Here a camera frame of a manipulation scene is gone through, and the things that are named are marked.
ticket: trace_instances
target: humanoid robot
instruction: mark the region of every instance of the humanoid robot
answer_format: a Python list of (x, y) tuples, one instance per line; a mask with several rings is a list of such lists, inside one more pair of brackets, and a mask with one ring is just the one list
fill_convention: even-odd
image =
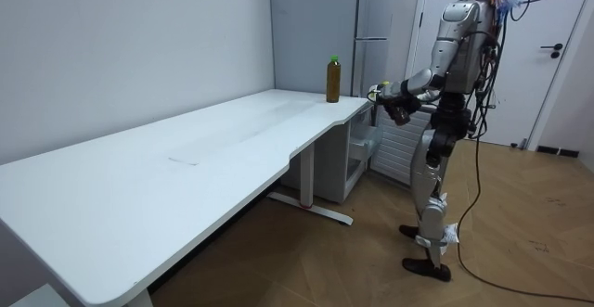
[(497, 38), (502, 23), (497, 20), (497, 12), (492, 0), (460, 0), (447, 5), (431, 65), (401, 83), (374, 85), (369, 91), (368, 98), (384, 106), (398, 125), (409, 122), (409, 115), (423, 103), (439, 100), (411, 162), (411, 192), (418, 226), (399, 228), (426, 249), (427, 259), (402, 261), (408, 271), (418, 275), (451, 279), (449, 268), (441, 263), (448, 242), (442, 181), (456, 142), (476, 131), (472, 113), (466, 108), (466, 95), (473, 93), (477, 99), (484, 99), (491, 89), (485, 85), (485, 70), (490, 65), (493, 72), (500, 57)]

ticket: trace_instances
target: robot leg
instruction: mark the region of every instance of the robot leg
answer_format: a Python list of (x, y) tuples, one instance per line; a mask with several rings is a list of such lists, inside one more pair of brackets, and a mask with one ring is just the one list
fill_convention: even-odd
[(434, 132), (435, 130), (425, 130), (411, 165), (411, 191), (419, 228), (400, 227), (403, 234), (415, 238), (415, 241), (427, 250), (427, 259), (404, 259), (403, 266), (418, 275), (449, 281), (451, 279), (449, 269), (441, 264), (441, 249), (446, 246), (442, 239), (447, 205), (440, 198), (440, 190), (447, 161), (443, 160), (440, 164), (431, 165), (426, 159)]

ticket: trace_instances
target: desk foot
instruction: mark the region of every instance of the desk foot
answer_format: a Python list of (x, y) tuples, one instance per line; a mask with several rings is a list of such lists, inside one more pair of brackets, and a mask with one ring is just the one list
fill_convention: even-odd
[(143, 290), (136, 296), (136, 298), (132, 299), (130, 302), (126, 304), (127, 307), (152, 307), (152, 302), (150, 301), (150, 295), (147, 290)]
[(321, 208), (316, 205), (312, 205), (311, 208), (307, 209), (307, 208), (303, 207), (301, 205), (301, 203), (299, 203), (299, 200), (297, 200), (295, 198), (291, 198), (289, 196), (281, 195), (278, 192), (271, 192), (270, 194), (268, 194), (268, 197), (271, 199), (274, 199), (274, 200), (282, 201), (282, 202), (292, 205), (294, 207), (298, 207), (302, 210), (310, 211), (315, 214), (319, 214), (319, 215), (325, 216), (327, 218), (336, 220), (337, 222), (339, 222), (341, 224), (347, 224), (347, 225), (353, 224), (353, 218), (351, 218), (350, 216), (340, 214), (336, 211), (330, 211), (330, 210)]

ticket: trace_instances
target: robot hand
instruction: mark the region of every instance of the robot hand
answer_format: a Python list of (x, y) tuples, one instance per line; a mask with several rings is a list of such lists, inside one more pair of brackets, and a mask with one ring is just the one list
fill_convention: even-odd
[(421, 107), (420, 100), (413, 95), (390, 95), (394, 90), (392, 86), (400, 86), (400, 83), (384, 82), (369, 88), (368, 98), (372, 102), (384, 106), (390, 118), (398, 126), (410, 122), (410, 115)]

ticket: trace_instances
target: door frame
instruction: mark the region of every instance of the door frame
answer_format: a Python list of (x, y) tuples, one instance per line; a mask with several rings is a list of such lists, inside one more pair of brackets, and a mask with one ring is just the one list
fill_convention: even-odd
[[(415, 64), (415, 56), (417, 54), (417, 44), (419, 42), (421, 14), (424, 8), (425, 0), (417, 0), (414, 27), (410, 38), (410, 48), (408, 49), (407, 70), (405, 75), (406, 79), (413, 75), (412, 71)], [(528, 138), (528, 144), (526, 147), (528, 150), (535, 151), (538, 147), (538, 143), (540, 142), (542, 134), (544, 133), (557, 97), (559, 96), (559, 93), (561, 92), (562, 87), (569, 76), (569, 70), (571, 69), (575, 55), (577, 54), (577, 47), (579, 46), (582, 38), (587, 34), (586, 28), (590, 18), (593, 15), (594, 0), (585, 0), (579, 15), (577, 16), (572, 33), (569, 36), (568, 44), (562, 55), (559, 67), (555, 71), (555, 75), (553, 75), (549, 90), (545, 95), (543, 104), (540, 108), (540, 111), (538, 112), (538, 116), (536, 117), (535, 125), (532, 128), (530, 137)]]

